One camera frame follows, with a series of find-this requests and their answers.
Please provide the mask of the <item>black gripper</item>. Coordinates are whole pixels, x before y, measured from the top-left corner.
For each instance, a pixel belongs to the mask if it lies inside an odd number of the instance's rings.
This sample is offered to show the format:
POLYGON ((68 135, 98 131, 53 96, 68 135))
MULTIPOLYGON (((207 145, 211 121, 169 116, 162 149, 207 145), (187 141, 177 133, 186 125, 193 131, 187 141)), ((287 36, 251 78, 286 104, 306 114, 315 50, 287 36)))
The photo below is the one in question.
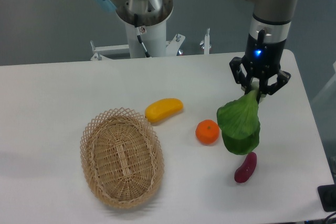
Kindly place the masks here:
POLYGON ((259 79, 257 102, 266 95, 273 95, 285 86, 291 74, 280 70, 280 60, 286 40, 277 43, 257 44, 257 40, 248 36, 245 55, 234 57, 230 63, 230 69, 237 84, 245 93, 252 90, 253 77, 259 79), (270 77, 277 74, 276 82, 269 85, 270 77))

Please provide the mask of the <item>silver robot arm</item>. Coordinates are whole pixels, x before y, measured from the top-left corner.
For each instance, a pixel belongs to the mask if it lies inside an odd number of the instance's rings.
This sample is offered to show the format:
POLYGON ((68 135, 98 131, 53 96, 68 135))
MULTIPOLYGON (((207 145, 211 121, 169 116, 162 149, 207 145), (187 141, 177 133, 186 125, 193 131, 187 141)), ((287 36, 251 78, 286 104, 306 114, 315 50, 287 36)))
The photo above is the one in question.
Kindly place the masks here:
MULTIPOLYGON (((124 22, 132 58, 175 55, 166 43, 166 21, 172 0, 95 0, 106 12, 124 22)), ((246 0, 254 5, 247 46, 243 57, 229 66, 235 82, 245 92, 258 80, 257 97, 272 95, 286 85, 290 73, 282 71, 280 59, 286 43, 297 0, 246 0)))

